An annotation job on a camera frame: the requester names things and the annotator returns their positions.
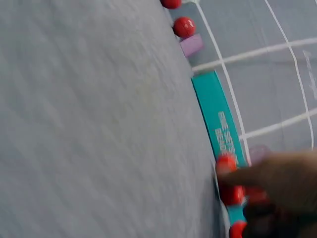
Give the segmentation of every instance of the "gray mat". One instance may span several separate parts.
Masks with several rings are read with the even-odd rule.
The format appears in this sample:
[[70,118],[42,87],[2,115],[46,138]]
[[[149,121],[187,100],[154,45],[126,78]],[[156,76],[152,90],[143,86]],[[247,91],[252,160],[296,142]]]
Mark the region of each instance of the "gray mat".
[[159,0],[0,1],[0,237],[222,237]]
[[[171,11],[171,15],[173,19],[186,15],[196,22],[205,48],[190,57],[189,62],[197,72],[201,72],[199,69],[204,64],[214,63],[202,71],[218,73],[242,147],[266,145],[273,151],[283,151],[316,146],[317,1],[198,2],[198,6],[184,4]],[[293,55],[283,34],[291,44]],[[229,61],[232,57],[236,57],[235,60]],[[234,99],[241,120],[238,120]]]

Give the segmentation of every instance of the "gray cloth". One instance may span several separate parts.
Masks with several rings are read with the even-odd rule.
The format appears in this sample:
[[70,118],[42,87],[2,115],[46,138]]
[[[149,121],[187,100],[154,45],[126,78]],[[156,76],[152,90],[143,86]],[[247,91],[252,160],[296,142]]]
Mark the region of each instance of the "gray cloth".
[[0,1],[0,237],[222,237],[159,0]]

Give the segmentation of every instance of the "teal strip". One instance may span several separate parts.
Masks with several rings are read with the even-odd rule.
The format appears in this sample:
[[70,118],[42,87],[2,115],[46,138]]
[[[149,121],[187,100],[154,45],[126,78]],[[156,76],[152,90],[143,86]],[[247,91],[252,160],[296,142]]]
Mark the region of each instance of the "teal strip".
[[[196,76],[192,82],[215,158],[222,152],[229,151],[235,155],[237,166],[247,166],[233,117],[216,72]],[[245,220],[241,206],[227,209],[231,225],[236,221]]]

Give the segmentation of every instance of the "blurry hand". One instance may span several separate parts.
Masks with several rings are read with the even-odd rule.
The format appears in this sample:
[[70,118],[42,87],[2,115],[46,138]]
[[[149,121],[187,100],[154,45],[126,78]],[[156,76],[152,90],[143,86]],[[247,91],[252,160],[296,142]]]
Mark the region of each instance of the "blurry hand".
[[[217,177],[229,185],[260,187],[270,198],[269,203],[245,207],[244,237],[317,237],[315,223],[297,229],[301,214],[317,215],[316,152],[273,153],[256,165]],[[282,211],[278,216],[276,208]]]

